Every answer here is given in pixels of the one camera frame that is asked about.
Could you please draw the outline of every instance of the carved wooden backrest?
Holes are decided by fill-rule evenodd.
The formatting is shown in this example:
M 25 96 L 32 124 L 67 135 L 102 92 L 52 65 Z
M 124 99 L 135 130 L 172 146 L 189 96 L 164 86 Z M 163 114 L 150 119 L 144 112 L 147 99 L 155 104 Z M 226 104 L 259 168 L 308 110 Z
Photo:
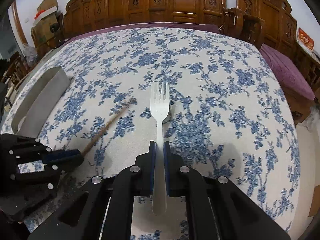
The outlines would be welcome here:
M 221 26 L 225 0 L 70 0 L 65 35 L 74 37 L 116 25 L 189 22 Z
M 265 44 L 292 56 L 297 21 L 290 14 L 287 0 L 237 0 L 237 7 L 245 14 L 265 20 Z

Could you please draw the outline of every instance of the chopstick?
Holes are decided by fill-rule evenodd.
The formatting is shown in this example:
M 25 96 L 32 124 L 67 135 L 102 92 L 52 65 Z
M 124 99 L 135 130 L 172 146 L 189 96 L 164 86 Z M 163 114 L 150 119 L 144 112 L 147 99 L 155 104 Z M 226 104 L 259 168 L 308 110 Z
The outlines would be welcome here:
M 84 148 L 84 150 L 81 152 L 81 155 L 84 157 L 92 148 L 92 146 L 100 139 L 100 137 L 106 132 L 106 130 L 108 130 L 109 126 L 112 125 L 112 123 L 118 119 L 121 114 L 123 114 L 127 108 L 129 108 L 129 105 L 132 102 L 132 98 L 130 99 L 129 103 L 123 105 L 124 107 L 120 110 L 120 112 L 116 115 L 114 115 L 109 122 L 105 125 L 104 128 L 101 129 L 101 131 L 95 136 L 93 137 L 93 139 L 91 140 L 90 143 L 88 143 L 88 145 Z

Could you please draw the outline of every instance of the table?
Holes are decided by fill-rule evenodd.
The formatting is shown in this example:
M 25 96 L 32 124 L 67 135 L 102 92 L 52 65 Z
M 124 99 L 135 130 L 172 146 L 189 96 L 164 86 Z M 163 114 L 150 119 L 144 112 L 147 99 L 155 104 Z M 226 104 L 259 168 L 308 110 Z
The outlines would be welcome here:
M 292 116 L 274 74 L 251 44 L 188 29 L 141 28 L 67 44 L 32 77 L 14 103 L 2 133 L 28 90 L 48 68 L 62 66 L 71 85 L 39 138 L 52 149 L 84 149 L 121 104 L 134 103 L 66 176 L 59 197 L 25 221 L 35 229 L 95 174 L 114 176 L 134 164 L 156 139 L 149 95 L 152 81 L 169 82 L 164 138 L 202 175 L 224 175 L 288 231 L 299 195 L 300 157 Z M 38 171 L 41 163 L 20 167 Z M 151 199 L 134 202 L 132 239 L 185 239 L 185 201 L 172 198 L 164 216 Z

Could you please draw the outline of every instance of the fork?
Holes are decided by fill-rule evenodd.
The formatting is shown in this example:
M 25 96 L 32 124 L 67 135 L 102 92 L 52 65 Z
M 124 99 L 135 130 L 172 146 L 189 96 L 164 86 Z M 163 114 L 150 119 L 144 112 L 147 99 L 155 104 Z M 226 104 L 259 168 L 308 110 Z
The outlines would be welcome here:
M 159 82 L 153 82 L 150 96 L 150 112 L 157 121 L 156 137 L 156 163 L 153 180 L 152 212 L 156 215 L 164 214 L 167 210 L 167 193 L 164 173 L 164 153 L 163 153 L 163 130 L 162 121 L 169 112 L 169 84 L 165 89 L 165 99 L 163 94 L 164 83 L 162 82 L 161 94 L 159 98 Z

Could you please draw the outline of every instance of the metal screw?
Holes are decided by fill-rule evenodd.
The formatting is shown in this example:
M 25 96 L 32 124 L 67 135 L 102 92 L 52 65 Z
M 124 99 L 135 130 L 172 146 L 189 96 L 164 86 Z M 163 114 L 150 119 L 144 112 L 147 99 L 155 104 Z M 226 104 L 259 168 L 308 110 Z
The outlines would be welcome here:
M 226 178 L 225 176 L 220 176 L 218 178 L 218 181 L 222 184 L 226 184 L 228 182 L 228 178 Z
M 102 181 L 102 179 L 101 179 L 101 177 L 99 177 L 99 176 L 94 176 L 92 179 L 91 179 L 91 182 L 93 183 L 93 184 L 98 184 L 98 183 L 100 183 Z
M 188 173 L 190 171 L 190 168 L 187 166 L 181 166 L 179 170 L 183 173 Z
M 131 171 L 131 172 L 138 172 L 138 171 L 140 171 L 140 167 L 139 167 L 139 166 L 136 166 L 136 165 L 131 166 L 131 167 L 130 167 L 130 171 Z

